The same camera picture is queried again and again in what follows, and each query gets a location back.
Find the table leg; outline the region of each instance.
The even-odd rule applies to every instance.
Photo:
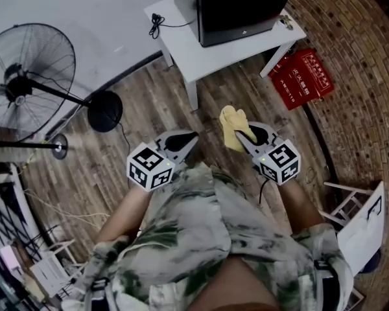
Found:
[[[164,55],[164,59],[166,60],[167,65],[171,67],[173,65],[173,59],[171,58],[169,50],[167,49],[166,45],[164,45],[163,40],[161,40],[160,37],[157,38],[157,41]]]
[[[197,101],[197,88],[196,81],[187,83],[184,81],[184,85],[186,87],[187,96],[189,97],[190,106],[192,106],[193,110],[199,108],[199,103]]]
[[[291,46],[295,43],[295,41],[291,41],[289,43],[283,44],[280,47],[278,47],[278,50],[275,52],[275,54],[272,56],[272,58],[268,61],[268,63],[265,65],[264,69],[259,73],[259,76],[264,78],[271,70],[276,66],[278,61],[285,55],[285,53],[288,52],[288,50],[291,48]]]

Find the wire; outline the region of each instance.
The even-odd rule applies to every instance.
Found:
[[[35,73],[34,71],[27,71],[26,73],[29,73],[29,74],[32,74],[32,75],[35,75],[35,76],[39,76],[40,78],[43,78],[43,79],[45,79],[45,80],[51,80],[51,81],[54,82],[58,87],[60,87],[62,90],[68,92],[67,89],[65,89],[65,88],[64,88],[63,86],[61,86],[56,80],[54,80],[54,79],[51,78],[51,77],[44,77],[44,76],[42,76],[41,74]]]
[[[107,216],[109,217],[110,215],[109,214],[106,214],[106,213],[93,213],[93,214],[83,214],[83,215],[76,215],[76,214],[72,214],[72,213],[69,213],[65,210],[62,210],[62,209],[58,209],[56,206],[53,206],[51,205],[50,203],[48,202],[45,202],[44,200],[42,200],[41,198],[38,197],[38,195],[31,189],[25,189],[23,191],[27,196],[30,196],[32,198],[34,198],[35,200],[38,200],[40,203],[44,204],[45,206],[48,206],[49,208],[51,208],[52,210],[54,210],[56,213],[58,213],[59,215],[63,216],[63,217],[69,217],[69,218],[75,218],[75,219],[78,219],[80,221],[83,221],[83,222],[86,222],[87,224],[89,225],[92,225],[93,227],[96,227],[97,229],[100,229],[100,227],[92,222],[89,222],[83,218],[86,218],[86,217],[90,217],[90,216],[99,216],[99,215],[103,215],[103,216]]]
[[[122,131],[122,133],[123,133],[123,137],[124,137],[124,139],[125,139],[125,141],[126,141],[126,143],[127,143],[127,145],[128,145],[127,155],[126,155],[126,157],[128,157],[128,156],[130,155],[131,145],[130,145],[130,142],[128,142],[128,139],[127,139],[127,137],[126,137],[126,135],[125,135],[125,131],[124,131],[124,126],[123,126],[123,124],[121,123],[121,121],[119,121],[118,124],[119,124],[120,127],[121,127],[121,131]],[[130,179],[128,179],[128,178],[127,178],[127,187],[128,187],[128,190],[130,190]]]
[[[266,180],[262,183],[261,189],[259,190],[259,204],[261,204],[262,190],[264,190],[264,186],[265,186],[266,182],[268,182],[268,181],[269,181],[269,179],[266,179]]]
[[[190,23],[193,23],[194,20],[192,22],[188,22],[188,23],[182,24],[182,25],[167,25],[167,24],[163,24],[164,21],[165,21],[165,18],[159,14],[153,13],[151,15],[151,23],[153,23],[153,26],[151,27],[150,32],[148,34],[153,39],[157,39],[158,36],[160,35],[160,27],[181,28],[181,27],[185,27],[186,25],[189,25]]]
[[[64,129],[65,127],[66,127],[66,125],[68,124],[68,122],[75,116],[75,114],[77,114],[78,113],[78,110],[80,109],[80,108],[82,108],[83,106],[81,106],[81,105],[78,105],[78,107],[76,108],[76,110],[73,112],[73,114],[61,125],[61,127],[59,127],[55,132],[54,132],[54,135],[51,137],[51,138],[49,138],[49,140],[48,140],[48,142],[49,141],[51,141],[56,135],[58,135],[58,133],[62,130],[62,129]]]

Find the red box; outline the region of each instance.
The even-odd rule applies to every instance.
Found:
[[[312,49],[294,53],[273,75],[272,81],[289,110],[334,90]]]

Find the black base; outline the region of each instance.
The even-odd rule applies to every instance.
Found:
[[[61,133],[58,133],[55,137],[52,139],[52,144],[59,145],[63,148],[53,148],[52,153],[53,156],[59,160],[62,160],[64,157],[66,157],[67,154],[67,139],[64,135]]]
[[[123,115],[123,102],[111,91],[103,91],[92,96],[88,108],[88,122],[96,132],[113,130]]]

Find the yellow cloth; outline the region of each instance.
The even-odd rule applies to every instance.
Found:
[[[257,137],[253,134],[251,128],[249,128],[248,120],[242,109],[235,111],[233,106],[225,106],[220,112],[219,120],[223,127],[223,138],[227,148],[238,152],[245,152],[241,142],[235,135],[235,130],[245,133],[254,142],[257,141]]]

